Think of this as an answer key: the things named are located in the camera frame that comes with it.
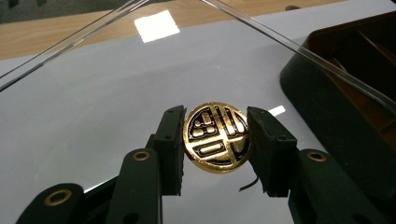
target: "round medallion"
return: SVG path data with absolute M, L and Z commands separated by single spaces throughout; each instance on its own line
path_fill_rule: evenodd
M 252 152 L 246 116 L 224 103 L 192 110 L 184 122 L 183 140 L 189 158 L 211 173 L 235 170 Z

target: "white surface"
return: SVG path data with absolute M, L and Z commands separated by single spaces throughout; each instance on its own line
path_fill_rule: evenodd
M 390 1 L 351 0 L 259 17 L 298 41 L 312 31 L 395 10 Z M 209 101 L 272 109 L 299 148 L 323 149 L 280 89 L 292 52 L 235 21 L 73 50 L 0 95 L 0 223 L 13 223 L 43 189 L 88 189 L 116 175 L 143 147 L 164 110 Z M 1 71 L 18 59 L 0 62 Z M 164 223 L 292 223 L 287 199 L 270 199 L 247 163 L 207 174 L 185 160 L 181 197 L 163 198 Z

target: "black wire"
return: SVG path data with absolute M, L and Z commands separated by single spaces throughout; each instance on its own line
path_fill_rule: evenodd
M 251 182 L 250 184 L 240 188 L 239 192 L 241 192 L 244 189 L 248 189 L 248 188 L 252 187 L 253 185 L 257 184 L 258 181 L 259 181 L 259 177 L 257 176 L 256 179 L 253 182 Z

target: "brass screw hole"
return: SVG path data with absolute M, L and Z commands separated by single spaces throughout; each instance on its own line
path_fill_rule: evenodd
M 70 189 L 59 189 L 47 196 L 44 204 L 46 206 L 56 206 L 66 202 L 71 196 L 72 191 Z
M 134 160 L 136 161 L 145 161 L 146 159 L 149 158 L 149 153 L 147 151 L 140 151 L 136 152 L 134 155 Z
M 308 152 L 306 156 L 313 161 L 326 161 L 326 156 L 319 152 Z

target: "gold emblem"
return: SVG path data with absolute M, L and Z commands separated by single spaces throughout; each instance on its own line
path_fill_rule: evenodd
M 183 140 L 189 158 L 211 173 L 235 170 L 252 152 L 246 116 L 224 103 L 192 110 L 184 122 Z

